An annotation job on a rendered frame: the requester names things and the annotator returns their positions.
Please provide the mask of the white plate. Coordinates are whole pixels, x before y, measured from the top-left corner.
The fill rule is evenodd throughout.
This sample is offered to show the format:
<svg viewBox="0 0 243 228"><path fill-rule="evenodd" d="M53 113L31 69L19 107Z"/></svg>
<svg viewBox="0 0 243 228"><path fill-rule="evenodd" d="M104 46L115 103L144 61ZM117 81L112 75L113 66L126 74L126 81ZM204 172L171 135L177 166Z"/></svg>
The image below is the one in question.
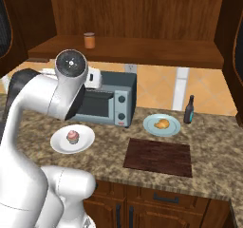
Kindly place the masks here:
<svg viewBox="0 0 243 228"><path fill-rule="evenodd" d="M76 144L70 144L66 139L70 130L79 133L80 138ZM82 124L72 124L57 130L50 139L50 145L58 153L76 154L86 150L94 141L95 133L90 127Z"/></svg>

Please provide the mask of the dark glass bottle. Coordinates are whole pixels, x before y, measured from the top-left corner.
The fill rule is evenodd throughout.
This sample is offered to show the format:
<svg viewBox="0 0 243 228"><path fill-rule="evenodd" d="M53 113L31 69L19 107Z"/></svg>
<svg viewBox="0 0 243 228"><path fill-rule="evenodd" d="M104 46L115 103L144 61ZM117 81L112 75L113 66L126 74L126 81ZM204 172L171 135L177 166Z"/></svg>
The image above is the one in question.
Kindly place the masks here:
<svg viewBox="0 0 243 228"><path fill-rule="evenodd" d="M191 95L189 99L189 103L185 108L183 121L186 124L190 124L192 122L193 117L194 117L194 96Z"/></svg>

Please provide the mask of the dark wooden cutting board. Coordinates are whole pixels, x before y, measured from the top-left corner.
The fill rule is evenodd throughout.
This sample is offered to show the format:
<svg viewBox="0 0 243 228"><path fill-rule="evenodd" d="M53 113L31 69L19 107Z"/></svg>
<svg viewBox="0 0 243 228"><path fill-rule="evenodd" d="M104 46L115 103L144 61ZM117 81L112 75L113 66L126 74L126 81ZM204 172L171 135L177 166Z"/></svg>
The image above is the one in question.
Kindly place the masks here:
<svg viewBox="0 0 243 228"><path fill-rule="evenodd" d="M190 146L131 138L123 167L191 178Z"/></svg>

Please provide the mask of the orange jam jar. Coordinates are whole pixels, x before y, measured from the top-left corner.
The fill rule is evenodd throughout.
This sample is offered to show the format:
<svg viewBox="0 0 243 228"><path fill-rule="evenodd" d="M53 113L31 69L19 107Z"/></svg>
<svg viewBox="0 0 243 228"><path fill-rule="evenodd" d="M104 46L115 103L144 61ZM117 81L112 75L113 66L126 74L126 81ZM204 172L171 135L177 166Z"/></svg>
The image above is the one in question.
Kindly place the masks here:
<svg viewBox="0 0 243 228"><path fill-rule="evenodd" d="M95 33L94 32L86 32L84 34L84 46L89 49L92 49L95 47Z"/></svg>

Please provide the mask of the pink cupcake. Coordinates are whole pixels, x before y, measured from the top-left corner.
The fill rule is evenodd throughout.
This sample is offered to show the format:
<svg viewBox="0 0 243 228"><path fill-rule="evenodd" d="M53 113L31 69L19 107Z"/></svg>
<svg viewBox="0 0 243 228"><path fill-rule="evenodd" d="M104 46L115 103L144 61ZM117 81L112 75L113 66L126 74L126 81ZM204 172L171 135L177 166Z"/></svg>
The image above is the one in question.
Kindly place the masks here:
<svg viewBox="0 0 243 228"><path fill-rule="evenodd" d="M70 130L66 136L66 139L69 141L70 144L76 144L79 141L79 138L79 133L74 130Z"/></svg>

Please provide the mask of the grey-blue toaster oven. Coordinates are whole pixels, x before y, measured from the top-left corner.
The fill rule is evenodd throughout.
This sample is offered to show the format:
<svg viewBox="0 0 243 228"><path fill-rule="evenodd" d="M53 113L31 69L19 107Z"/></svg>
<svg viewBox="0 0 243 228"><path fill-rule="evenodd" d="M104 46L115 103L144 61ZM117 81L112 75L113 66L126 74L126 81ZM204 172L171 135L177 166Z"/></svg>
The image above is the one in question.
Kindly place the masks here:
<svg viewBox="0 0 243 228"><path fill-rule="evenodd" d="M137 104L137 74L102 71L102 87L87 88L72 121L129 127Z"/></svg>

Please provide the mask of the white wall socket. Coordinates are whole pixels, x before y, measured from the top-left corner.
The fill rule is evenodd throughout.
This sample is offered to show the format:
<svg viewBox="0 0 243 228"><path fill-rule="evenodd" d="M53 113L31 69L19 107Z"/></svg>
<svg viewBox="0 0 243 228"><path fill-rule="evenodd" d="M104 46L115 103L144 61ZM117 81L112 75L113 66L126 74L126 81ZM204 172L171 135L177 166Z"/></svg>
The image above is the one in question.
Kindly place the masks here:
<svg viewBox="0 0 243 228"><path fill-rule="evenodd" d="M137 66L131 65L131 64L125 64L124 65L124 71L128 73L136 73L137 72Z"/></svg>

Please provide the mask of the golden croissant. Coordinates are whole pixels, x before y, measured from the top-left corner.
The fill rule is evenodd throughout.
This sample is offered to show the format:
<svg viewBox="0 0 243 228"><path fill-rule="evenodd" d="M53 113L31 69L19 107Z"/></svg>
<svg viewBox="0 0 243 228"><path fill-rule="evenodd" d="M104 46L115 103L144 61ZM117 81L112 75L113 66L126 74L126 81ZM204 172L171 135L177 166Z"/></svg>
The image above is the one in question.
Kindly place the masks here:
<svg viewBox="0 0 243 228"><path fill-rule="evenodd" d="M166 129L170 125L169 121L166 119L160 119L157 123L154 124L154 127L158 129Z"/></svg>

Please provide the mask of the wooden cabinet door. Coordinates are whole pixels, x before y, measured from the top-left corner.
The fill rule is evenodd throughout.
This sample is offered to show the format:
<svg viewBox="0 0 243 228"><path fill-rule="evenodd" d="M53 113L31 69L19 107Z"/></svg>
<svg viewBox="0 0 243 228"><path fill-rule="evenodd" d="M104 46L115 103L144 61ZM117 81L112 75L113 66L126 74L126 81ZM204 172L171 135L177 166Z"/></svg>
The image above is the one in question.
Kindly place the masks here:
<svg viewBox="0 0 243 228"><path fill-rule="evenodd" d="M243 19L243 0L222 0L215 31L215 45L224 59L222 73L234 100L236 122L243 128L243 80L235 68L237 33Z"/></svg>
<svg viewBox="0 0 243 228"><path fill-rule="evenodd" d="M9 48L0 56L0 76L28 58L50 59L48 40L57 35L51 0L3 0L9 21Z"/></svg>

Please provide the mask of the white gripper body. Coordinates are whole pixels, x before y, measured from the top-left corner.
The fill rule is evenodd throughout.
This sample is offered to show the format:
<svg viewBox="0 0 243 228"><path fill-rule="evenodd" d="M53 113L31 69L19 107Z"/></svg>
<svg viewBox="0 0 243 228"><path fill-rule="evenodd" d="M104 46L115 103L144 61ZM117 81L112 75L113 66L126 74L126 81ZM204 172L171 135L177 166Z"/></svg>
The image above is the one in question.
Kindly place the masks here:
<svg viewBox="0 0 243 228"><path fill-rule="evenodd" d="M103 77L101 71L95 67L89 67L85 80L86 88L100 88L102 86Z"/></svg>

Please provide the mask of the wooden drawer front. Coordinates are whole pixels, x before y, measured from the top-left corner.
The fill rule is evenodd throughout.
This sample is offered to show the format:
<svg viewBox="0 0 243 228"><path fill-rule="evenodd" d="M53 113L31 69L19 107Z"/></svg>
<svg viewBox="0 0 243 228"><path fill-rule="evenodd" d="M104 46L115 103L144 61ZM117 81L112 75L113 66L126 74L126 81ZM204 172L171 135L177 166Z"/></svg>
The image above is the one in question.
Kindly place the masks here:
<svg viewBox="0 0 243 228"><path fill-rule="evenodd" d="M96 180L96 183L95 195L108 196L114 199L125 197L125 186L123 184L104 180Z"/></svg>
<svg viewBox="0 0 243 228"><path fill-rule="evenodd" d="M151 202L153 204L173 206L177 208L182 208L186 210L194 210L195 212L202 213L208 204L208 199L201 198L197 196L185 195L180 193L173 193L161 190L154 190L148 188L138 188L138 200L143 200L145 202ZM154 200L154 193L157 193L160 197L173 199L174 197L179 198L179 203L169 203L159 200Z"/></svg>

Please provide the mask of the light blue plate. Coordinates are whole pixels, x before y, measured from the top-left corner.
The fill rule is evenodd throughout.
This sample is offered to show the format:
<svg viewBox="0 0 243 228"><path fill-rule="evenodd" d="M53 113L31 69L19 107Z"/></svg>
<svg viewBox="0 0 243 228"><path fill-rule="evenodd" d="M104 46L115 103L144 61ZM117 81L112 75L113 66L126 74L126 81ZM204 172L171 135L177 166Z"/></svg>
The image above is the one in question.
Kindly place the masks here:
<svg viewBox="0 0 243 228"><path fill-rule="evenodd" d="M154 127L154 124L157 123L160 119L168 120L170 123L169 127L166 129L158 129ZM146 117L143 121L143 127L147 132L159 137L171 137L180 131L179 121L167 114L153 114Z"/></svg>

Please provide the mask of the wooden cabinet shelf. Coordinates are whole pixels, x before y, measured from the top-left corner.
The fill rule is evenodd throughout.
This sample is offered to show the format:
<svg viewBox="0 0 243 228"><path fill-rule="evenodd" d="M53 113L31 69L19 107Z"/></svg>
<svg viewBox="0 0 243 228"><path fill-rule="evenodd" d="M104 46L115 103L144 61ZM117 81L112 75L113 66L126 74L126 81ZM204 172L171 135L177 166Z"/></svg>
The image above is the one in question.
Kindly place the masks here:
<svg viewBox="0 0 243 228"><path fill-rule="evenodd" d="M59 52L79 50L88 61L150 66L222 69L224 59L214 42L96 37L84 47L83 36L55 36L28 51L29 58L55 58Z"/></svg>

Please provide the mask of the wooden cupboard door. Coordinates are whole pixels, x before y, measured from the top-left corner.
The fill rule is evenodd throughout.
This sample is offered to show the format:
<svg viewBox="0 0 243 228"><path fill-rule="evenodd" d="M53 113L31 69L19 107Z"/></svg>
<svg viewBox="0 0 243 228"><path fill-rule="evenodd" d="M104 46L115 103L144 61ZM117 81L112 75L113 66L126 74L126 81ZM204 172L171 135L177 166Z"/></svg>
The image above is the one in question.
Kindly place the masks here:
<svg viewBox="0 0 243 228"><path fill-rule="evenodd" d="M126 228L126 200L92 196L84 201L84 209L97 228L117 228L116 204L121 206L121 228Z"/></svg>
<svg viewBox="0 0 243 228"><path fill-rule="evenodd" d="M129 228L129 206L134 207L133 228L200 228L201 226L202 215L128 201L126 228Z"/></svg>

